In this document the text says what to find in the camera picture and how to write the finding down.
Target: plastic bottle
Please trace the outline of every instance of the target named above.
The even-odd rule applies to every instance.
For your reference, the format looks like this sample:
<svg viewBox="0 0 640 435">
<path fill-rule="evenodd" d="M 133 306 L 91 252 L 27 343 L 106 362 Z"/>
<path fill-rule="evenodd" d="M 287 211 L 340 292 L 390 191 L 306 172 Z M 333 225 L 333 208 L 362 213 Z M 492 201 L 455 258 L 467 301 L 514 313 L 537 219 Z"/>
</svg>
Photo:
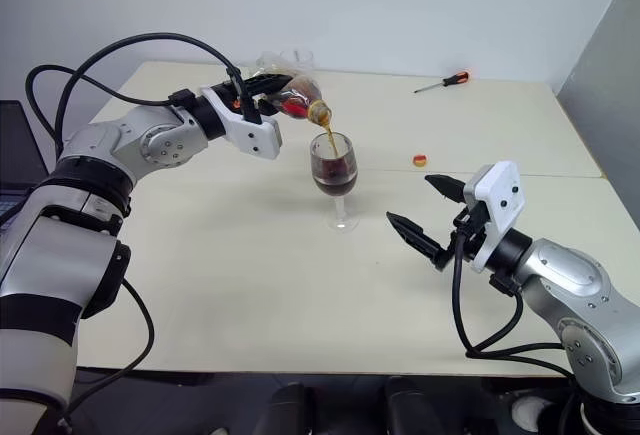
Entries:
<svg viewBox="0 0 640 435">
<path fill-rule="evenodd" d="M 316 82 L 307 75 L 294 77 L 278 93 L 267 96 L 267 101 L 293 118 L 306 118 L 321 127 L 331 122 L 331 109 L 322 100 Z"/>
</svg>

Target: wine glass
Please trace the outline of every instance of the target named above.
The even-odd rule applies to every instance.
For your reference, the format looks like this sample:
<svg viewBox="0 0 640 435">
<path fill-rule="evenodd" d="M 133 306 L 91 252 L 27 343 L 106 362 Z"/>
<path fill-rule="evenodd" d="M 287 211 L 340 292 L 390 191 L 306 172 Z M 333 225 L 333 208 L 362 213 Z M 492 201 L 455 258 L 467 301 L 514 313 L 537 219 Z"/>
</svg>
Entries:
<svg viewBox="0 0 640 435">
<path fill-rule="evenodd" d="M 289 48 L 280 52 L 280 56 L 301 72 L 309 73 L 315 68 L 313 52 L 308 48 Z"/>
<path fill-rule="evenodd" d="M 358 225 L 358 219 L 348 214 L 344 196 L 351 191 L 358 178 L 356 155 L 351 140 L 341 133 L 333 133 L 335 151 L 329 133 L 318 135 L 311 141 L 311 173 L 318 188 L 335 201 L 335 211 L 328 224 L 339 232 L 349 232 Z"/>
</svg>

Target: brown liquid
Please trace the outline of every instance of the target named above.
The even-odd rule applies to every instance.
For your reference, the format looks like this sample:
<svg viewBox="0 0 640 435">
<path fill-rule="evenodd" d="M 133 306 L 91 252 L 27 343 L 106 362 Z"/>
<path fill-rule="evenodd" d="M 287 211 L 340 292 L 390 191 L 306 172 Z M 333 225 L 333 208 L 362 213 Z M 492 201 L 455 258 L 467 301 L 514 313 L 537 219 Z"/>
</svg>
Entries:
<svg viewBox="0 0 640 435">
<path fill-rule="evenodd" d="M 336 141 L 333 139 L 333 132 L 331 131 L 331 126 L 329 123 L 326 123 L 322 126 L 327 131 L 327 136 L 329 137 L 329 143 L 331 144 L 331 148 L 333 148 L 333 154 L 336 158 L 340 158 L 338 156 L 338 149 L 336 148 Z"/>
<path fill-rule="evenodd" d="M 351 191 L 353 186 L 356 184 L 356 178 L 358 178 L 357 175 L 353 177 L 351 180 L 349 180 L 348 182 L 339 183 L 337 185 L 322 183 L 321 181 L 318 181 L 318 180 L 315 180 L 315 182 L 316 182 L 316 185 L 318 185 L 318 188 L 322 190 L 324 193 L 326 193 L 327 195 L 331 195 L 332 197 L 341 197 L 342 195 L 346 195 Z"/>
</svg>

